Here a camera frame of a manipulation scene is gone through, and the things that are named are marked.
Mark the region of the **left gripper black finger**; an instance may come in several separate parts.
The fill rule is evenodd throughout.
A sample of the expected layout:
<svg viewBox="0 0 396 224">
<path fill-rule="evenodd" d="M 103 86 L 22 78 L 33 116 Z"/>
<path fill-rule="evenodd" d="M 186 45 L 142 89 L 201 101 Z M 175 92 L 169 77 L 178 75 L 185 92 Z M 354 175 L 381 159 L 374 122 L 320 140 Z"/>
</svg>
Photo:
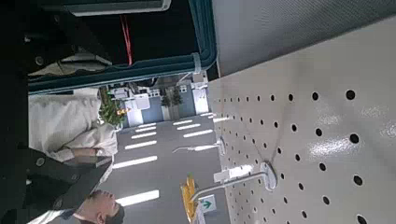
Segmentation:
<svg viewBox="0 0 396 224">
<path fill-rule="evenodd" d="M 80 205 L 99 185 L 111 157 L 78 157 L 60 162 L 34 150 L 26 170 L 26 209 L 29 215 L 61 211 Z"/>
<path fill-rule="evenodd" d="M 99 39 L 76 17 L 30 17 L 26 50 L 29 77 L 90 73 L 112 64 Z"/>
</svg>

